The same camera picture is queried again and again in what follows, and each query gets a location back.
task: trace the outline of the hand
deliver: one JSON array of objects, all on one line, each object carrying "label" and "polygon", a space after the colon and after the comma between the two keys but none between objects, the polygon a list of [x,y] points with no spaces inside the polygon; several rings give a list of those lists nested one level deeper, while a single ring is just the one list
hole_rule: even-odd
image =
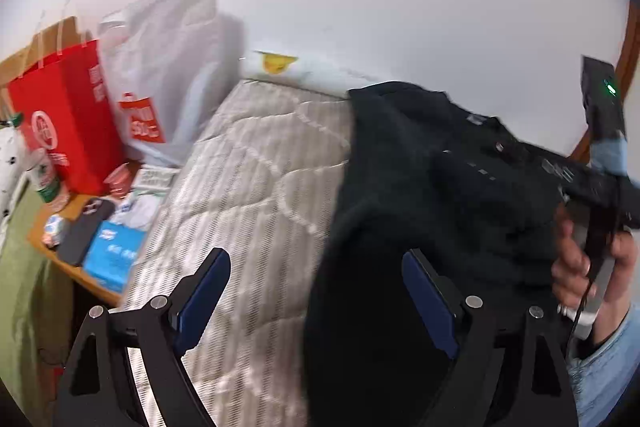
[{"label": "hand", "polygon": [[[589,283],[587,274],[590,269],[590,260],[572,237],[574,224],[564,207],[558,212],[556,219],[559,257],[551,267],[551,275],[554,279],[553,292],[562,304],[577,309]],[[615,258],[616,264],[593,325],[595,344],[602,343],[616,331],[629,310],[630,286],[638,258],[638,250],[630,233],[616,234],[611,245],[611,255]],[[594,296],[596,290],[595,285],[592,285],[590,296]]]}]

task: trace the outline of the cable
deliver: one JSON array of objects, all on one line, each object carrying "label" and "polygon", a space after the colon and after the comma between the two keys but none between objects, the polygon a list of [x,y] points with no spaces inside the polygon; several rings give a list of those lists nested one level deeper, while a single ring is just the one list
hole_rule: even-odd
[{"label": "cable", "polygon": [[[613,227],[612,227],[612,232],[609,234],[609,240],[607,241],[607,243],[604,246],[604,249],[601,253],[601,258],[604,257],[604,252],[607,251],[607,249],[610,249],[611,247],[611,243],[613,242],[613,238],[615,237],[615,235],[618,233],[618,229],[620,228],[620,217],[622,217],[622,212],[620,211],[620,194],[622,193],[622,178],[620,176],[616,176],[616,217],[615,220],[613,222]],[[589,292],[591,290],[591,286],[593,286],[593,282],[597,277],[597,273],[593,273],[593,278],[589,278],[589,284],[587,285],[587,289],[584,292],[584,295],[582,296],[582,299],[580,299],[580,305],[578,306],[578,309],[575,312],[575,318],[574,318],[574,325],[571,327],[571,332],[569,333],[569,338],[567,340],[566,343],[566,352],[564,354],[564,361],[566,363],[569,362],[569,359],[571,358],[571,354],[574,352],[574,347],[575,347],[575,328],[578,325],[578,322],[580,321],[580,315],[582,315],[582,311],[584,311],[584,307],[587,304],[587,299],[589,296]]]}]

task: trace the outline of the brown paper bag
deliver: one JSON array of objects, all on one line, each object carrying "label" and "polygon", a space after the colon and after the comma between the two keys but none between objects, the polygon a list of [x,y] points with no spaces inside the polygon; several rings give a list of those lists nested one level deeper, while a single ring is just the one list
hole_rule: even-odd
[{"label": "brown paper bag", "polygon": [[[61,42],[58,42],[59,28]],[[67,17],[62,23],[56,22],[45,28],[41,33],[42,45],[38,42],[38,34],[35,34],[29,46],[0,62],[0,120],[7,120],[13,111],[11,99],[6,89],[9,82],[31,68],[41,57],[46,57],[55,52],[58,45],[60,45],[60,49],[65,49],[80,43],[75,17]]]}]

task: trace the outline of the white bottle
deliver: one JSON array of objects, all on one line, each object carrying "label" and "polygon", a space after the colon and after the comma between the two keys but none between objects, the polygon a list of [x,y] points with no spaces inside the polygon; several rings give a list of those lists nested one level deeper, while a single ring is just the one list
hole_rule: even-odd
[{"label": "white bottle", "polygon": [[59,212],[69,202],[69,191],[60,180],[47,151],[36,141],[31,126],[19,112],[11,119],[17,139],[18,161],[27,173],[31,186],[52,212]]}]

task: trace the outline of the red paper bag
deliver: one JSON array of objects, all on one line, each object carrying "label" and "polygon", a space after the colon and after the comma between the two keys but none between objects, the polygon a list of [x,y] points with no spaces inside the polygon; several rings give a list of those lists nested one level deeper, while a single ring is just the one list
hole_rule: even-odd
[{"label": "red paper bag", "polygon": [[69,189],[107,192],[104,180],[124,155],[96,41],[47,55],[9,84],[9,94]]}]

